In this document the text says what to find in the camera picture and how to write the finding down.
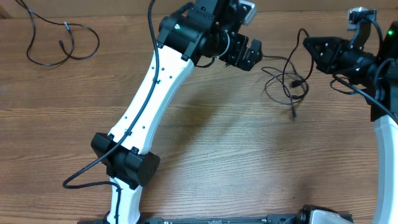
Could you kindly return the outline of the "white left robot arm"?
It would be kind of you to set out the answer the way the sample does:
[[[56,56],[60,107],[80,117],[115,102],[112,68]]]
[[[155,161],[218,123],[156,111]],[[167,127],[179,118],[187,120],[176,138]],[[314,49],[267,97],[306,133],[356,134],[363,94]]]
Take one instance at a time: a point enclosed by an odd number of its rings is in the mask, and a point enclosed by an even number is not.
[[[256,12],[249,1],[195,1],[161,20],[150,67],[131,104],[108,133],[96,133],[91,141],[113,190],[105,223],[140,220],[142,190],[160,163],[150,150],[156,129],[199,59],[244,71],[261,60],[261,42],[239,33]]]

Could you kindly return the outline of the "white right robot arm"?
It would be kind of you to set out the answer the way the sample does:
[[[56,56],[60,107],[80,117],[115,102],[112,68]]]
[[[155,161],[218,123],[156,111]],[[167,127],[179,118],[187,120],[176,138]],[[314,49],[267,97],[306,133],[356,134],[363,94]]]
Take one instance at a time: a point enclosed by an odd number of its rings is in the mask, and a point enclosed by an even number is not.
[[[373,223],[397,223],[397,22],[379,53],[349,46],[339,37],[307,37],[317,69],[361,95],[371,107],[378,146],[378,190]]]

